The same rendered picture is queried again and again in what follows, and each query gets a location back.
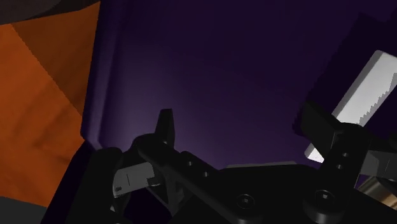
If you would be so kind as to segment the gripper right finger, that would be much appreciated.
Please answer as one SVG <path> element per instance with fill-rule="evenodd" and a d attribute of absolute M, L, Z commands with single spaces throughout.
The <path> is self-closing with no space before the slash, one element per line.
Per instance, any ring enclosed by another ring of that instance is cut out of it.
<path fill-rule="evenodd" d="M 397 150 L 388 141 L 338 121 L 315 102 L 302 105 L 294 128 L 323 158 L 308 174 L 308 189 L 354 189 L 361 174 L 397 180 Z"/>

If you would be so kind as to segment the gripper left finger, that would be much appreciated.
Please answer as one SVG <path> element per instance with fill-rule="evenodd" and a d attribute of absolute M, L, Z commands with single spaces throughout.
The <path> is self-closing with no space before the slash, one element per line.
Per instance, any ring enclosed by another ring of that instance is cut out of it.
<path fill-rule="evenodd" d="M 117 171 L 128 167 L 138 171 L 130 183 L 142 178 L 169 210 L 172 218 L 167 224 L 230 224 L 214 210 L 215 201 L 205 203 L 209 197 L 202 185 L 217 170 L 187 151 L 177 152 L 172 147 L 174 138 L 172 110 L 163 109 L 155 132 L 135 138 L 128 151 L 104 148 L 94 152 L 66 224 L 159 224 L 153 208 L 143 211 L 139 221 L 126 218 L 129 194 L 113 195 Z"/>

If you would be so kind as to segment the beige object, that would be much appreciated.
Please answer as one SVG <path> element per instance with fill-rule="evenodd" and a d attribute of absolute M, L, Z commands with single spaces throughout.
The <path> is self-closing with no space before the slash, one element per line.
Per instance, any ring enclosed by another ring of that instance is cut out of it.
<path fill-rule="evenodd" d="M 386 206 L 397 210 L 397 182 L 370 177 L 358 186 L 358 190 Z"/>

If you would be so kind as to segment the white rectangular block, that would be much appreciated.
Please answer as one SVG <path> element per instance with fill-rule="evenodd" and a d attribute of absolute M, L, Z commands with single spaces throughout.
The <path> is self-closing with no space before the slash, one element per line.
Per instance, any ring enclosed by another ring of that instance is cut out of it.
<path fill-rule="evenodd" d="M 356 79 L 324 77 L 308 99 L 338 121 L 366 126 L 380 136 L 397 129 L 397 56 L 377 50 Z"/>

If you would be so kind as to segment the dark purple sofa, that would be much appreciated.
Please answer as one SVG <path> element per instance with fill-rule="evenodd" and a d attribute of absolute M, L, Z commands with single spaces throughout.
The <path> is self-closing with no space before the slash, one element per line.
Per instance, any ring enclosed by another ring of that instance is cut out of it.
<path fill-rule="evenodd" d="M 102 0 L 84 145 L 43 218 L 64 224 L 94 148 L 129 148 L 172 108 L 176 148 L 216 168 L 295 161 L 311 97 L 333 110 L 393 22 L 397 0 Z"/>

